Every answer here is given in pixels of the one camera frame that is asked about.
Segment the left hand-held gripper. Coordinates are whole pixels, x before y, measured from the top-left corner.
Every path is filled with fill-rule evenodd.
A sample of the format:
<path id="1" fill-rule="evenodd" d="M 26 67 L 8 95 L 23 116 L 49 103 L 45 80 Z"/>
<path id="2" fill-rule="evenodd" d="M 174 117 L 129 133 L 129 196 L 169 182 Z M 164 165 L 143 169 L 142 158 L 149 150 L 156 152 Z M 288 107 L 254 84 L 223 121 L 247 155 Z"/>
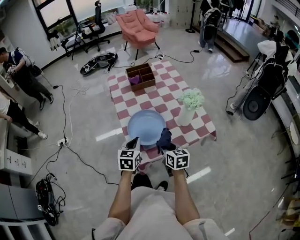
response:
<path id="1" fill-rule="evenodd" d="M 126 147 L 118 150 L 118 168 L 121 171 L 135 172 L 141 163 L 140 138 L 127 141 Z"/>

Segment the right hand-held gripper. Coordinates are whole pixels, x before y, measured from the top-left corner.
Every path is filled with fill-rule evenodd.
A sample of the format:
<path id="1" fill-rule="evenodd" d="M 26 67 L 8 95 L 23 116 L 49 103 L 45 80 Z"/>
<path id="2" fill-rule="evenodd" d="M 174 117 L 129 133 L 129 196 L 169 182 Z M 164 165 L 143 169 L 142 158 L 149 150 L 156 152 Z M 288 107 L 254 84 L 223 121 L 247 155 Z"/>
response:
<path id="1" fill-rule="evenodd" d="M 170 147 L 163 150 L 164 164 L 169 176 L 173 176 L 173 170 L 185 170 L 190 165 L 190 153 L 187 149 L 177 147 L 171 143 Z"/>

